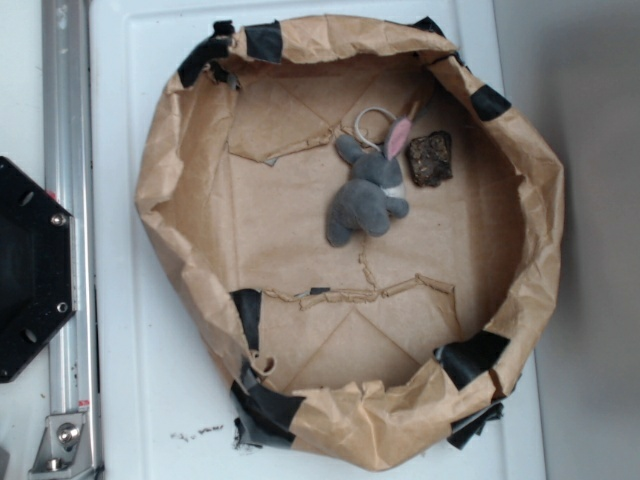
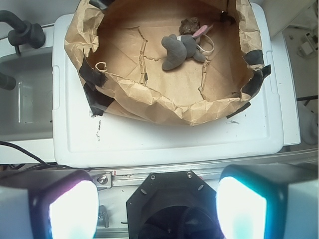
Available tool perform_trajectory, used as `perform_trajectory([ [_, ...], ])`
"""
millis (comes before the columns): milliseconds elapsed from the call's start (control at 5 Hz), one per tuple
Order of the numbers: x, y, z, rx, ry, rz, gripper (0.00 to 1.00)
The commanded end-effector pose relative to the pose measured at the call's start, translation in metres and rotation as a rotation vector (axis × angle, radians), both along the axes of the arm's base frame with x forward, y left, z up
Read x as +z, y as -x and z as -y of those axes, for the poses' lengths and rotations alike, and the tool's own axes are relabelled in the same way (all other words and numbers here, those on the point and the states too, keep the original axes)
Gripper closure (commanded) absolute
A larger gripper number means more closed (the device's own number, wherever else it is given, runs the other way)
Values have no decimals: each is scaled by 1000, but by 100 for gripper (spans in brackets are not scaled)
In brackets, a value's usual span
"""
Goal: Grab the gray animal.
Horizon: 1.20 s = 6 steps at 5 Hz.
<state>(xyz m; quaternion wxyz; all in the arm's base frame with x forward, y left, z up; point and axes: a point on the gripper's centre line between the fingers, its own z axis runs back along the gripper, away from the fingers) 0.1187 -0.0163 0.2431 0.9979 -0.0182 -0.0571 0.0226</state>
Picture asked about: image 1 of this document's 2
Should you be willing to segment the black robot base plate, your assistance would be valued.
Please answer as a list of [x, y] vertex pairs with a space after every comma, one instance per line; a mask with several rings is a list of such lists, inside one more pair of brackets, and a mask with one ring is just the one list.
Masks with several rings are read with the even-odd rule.
[[14, 381], [75, 311], [72, 220], [1, 159], [1, 382]]

